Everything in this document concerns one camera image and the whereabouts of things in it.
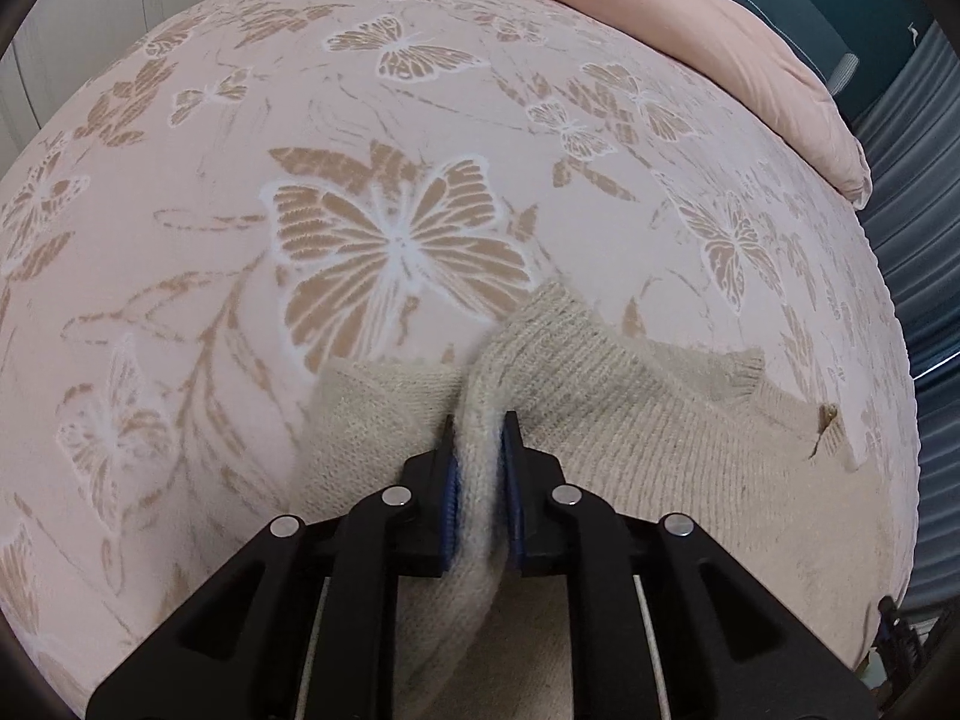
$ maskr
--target bed sheet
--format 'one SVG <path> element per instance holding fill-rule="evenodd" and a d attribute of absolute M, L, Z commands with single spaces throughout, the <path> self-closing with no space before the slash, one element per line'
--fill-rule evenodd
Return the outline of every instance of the bed sheet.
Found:
<path fill-rule="evenodd" d="M 78 712 L 287 505 L 331 355 L 464 362 L 553 274 L 762 348 L 916 532 L 904 340 L 851 205 L 737 101 L 549 0 L 209 0 L 0 182 L 0 608 Z"/>

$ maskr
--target curtain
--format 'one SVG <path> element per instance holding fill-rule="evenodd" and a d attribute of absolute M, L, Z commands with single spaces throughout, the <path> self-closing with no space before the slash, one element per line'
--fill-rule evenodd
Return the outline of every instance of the curtain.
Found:
<path fill-rule="evenodd" d="M 960 60 L 936 23 L 854 130 L 874 174 L 860 221 L 917 388 L 920 531 L 904 608 L 934 608 L 960 595 Z"/>

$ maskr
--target folded fabric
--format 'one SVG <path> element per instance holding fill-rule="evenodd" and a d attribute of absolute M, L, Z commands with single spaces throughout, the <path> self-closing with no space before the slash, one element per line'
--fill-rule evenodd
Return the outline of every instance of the folded fabric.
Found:
<path fill-rule="evenodd" d="M 777 389 L 758 352 L 626 340 L 550 282 L 466 370 L 334 360 L 320 371 L 292 491 L 308 519 L 392 483 L 456 415 L 460 547 L 443 581 L 401 582 L 398 716 L 570 716 L 563 584 L 504 581 L 510 409 L 571 483 L 633 517 L 688 512 L 843 661 L 860 660 L 877 601 L 896 590 L 891 522 L 877 469 L 854 470 L 841 416 Z"/>
<path fill-rule="evenodd" d="M 854 208 L 872 191 L 863 148 L 827 87 L 732 0 L 556 0 L 699 71 L 749 108 Z"/>

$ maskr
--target beige sweater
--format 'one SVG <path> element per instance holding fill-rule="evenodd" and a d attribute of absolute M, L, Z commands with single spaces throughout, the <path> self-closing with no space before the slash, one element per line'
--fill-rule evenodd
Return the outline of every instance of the beige sweater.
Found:
<path fill-rule="evenodd" d="M 877 601 L 896 590 L 891 523 L 880 474 L 853 470 L 836 410 L 777 389 L 760 353 L 618 337 L 554 282 L 466 371 L 337 360 L 320 372 L 293 490 L 308 520 L 395 481 L 456 413 L 460 547 L 443 581 L 401 582 L 397 716 L 570 717 L 563 583 L 504 576 L 510 409 L 568 481 L 633 517 L 688 512 L 846 664 L 860 660 Z"/>

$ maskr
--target silver rivet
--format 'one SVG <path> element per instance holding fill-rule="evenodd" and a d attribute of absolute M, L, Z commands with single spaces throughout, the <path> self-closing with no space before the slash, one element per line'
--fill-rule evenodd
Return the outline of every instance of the silver rivet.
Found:
<path fill-rule="evenodd" d="M 277 517 L 270 523 L 270 532 L 277 538 L 288 538 L 299 531 L 299 519 L 285 514 L 283 517 Z"/>
<path fill-rule="evenodd" d="M 387 506 L 406 506 L 410 503 L 410 500 L 414 497 L 414 493 L 411 493 L 410 490 L 407 490 L 405 487 L 386 488 L 383 490 L 381 498 Z"/>
<path fill-rule="evenodd" d="M 673 536 L 689 536 L 693 533 L 693 520 L 686 514 L 667 514 L 664 519 L 664 528 Z"/>
<path fill-rule="evenodd" d="M 580 502 L 580 499 L 584 497 L 584 493 L 581 493 L 580 488 L 575 488 L 573 485 L 558 485 L 558 487 L 553 488 L 550 497 L 564 506 L 573 506 L 575 503 Z"/>

